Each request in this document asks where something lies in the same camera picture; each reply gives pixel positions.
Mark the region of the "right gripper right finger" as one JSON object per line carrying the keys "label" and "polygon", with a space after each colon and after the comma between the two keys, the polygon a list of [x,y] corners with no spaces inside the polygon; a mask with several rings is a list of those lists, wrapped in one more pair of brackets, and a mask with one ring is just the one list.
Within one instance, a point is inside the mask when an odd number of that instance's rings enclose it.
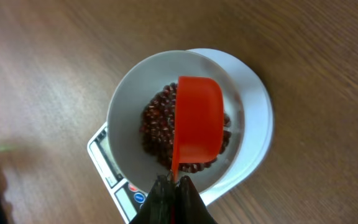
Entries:
{"label": "right gripper right finger", "polygon": [[217,224],[187,175],[179,180],[175,188],[175,223]]}

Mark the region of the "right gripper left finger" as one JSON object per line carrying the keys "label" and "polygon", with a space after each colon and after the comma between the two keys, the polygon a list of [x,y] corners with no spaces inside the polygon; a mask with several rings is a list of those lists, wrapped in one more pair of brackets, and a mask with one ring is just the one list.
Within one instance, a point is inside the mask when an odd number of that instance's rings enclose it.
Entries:
{"label": "right gripper left finger", "polygon": [[174,204],[173,174],[158,175],[145,203],[130,224],[171,224]]}

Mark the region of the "red plastic measuring scoop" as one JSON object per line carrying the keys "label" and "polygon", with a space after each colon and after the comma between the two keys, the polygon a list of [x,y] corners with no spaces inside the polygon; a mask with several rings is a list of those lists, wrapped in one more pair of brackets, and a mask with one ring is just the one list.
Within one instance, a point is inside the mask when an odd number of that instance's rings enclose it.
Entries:
{"label": "red plastic measuring scoop", "polygon": [[223,136],[224,105],[219,84],[211,78],[180,76],[175,104],[175,134],[171,170],[215,159]]}

